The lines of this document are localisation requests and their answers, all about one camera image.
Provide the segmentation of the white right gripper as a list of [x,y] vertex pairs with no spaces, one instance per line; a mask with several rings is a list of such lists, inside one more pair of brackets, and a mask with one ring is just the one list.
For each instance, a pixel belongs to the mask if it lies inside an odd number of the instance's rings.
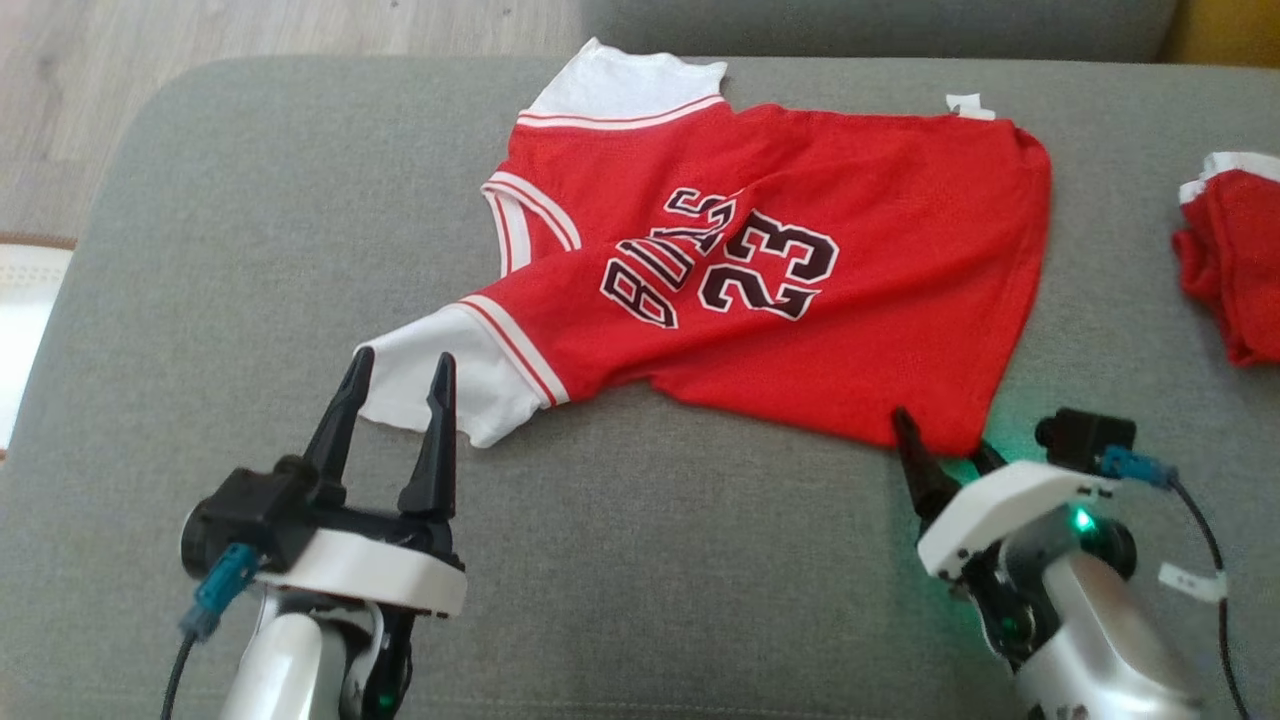
[[925,447],[905,407],[892,411],[892,427],[911,507],[920,521],[933,521],[916,553],[925,571],[940,579],[960,578],[979,552],[1052,511],[1092,503],[1119,487],[1117,480],[1047,462],[1009,464],[986,439],[968,456],[982,478],[963,487]]

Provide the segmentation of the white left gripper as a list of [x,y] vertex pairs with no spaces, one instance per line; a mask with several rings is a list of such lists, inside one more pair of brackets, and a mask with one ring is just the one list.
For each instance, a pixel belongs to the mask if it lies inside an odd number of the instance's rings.
[[[317,424],[303,459],[316,471],[314,501],[346,501],[349,443],[369,396],[375,363],[358,348]],[[255,514],[255,548],[262,556],[257,580],[349,601],[457,618],[467,577],[443,541],[456,515],[456,360],[440,355],[428,391],[429,423],[398,512],[289,498]]]

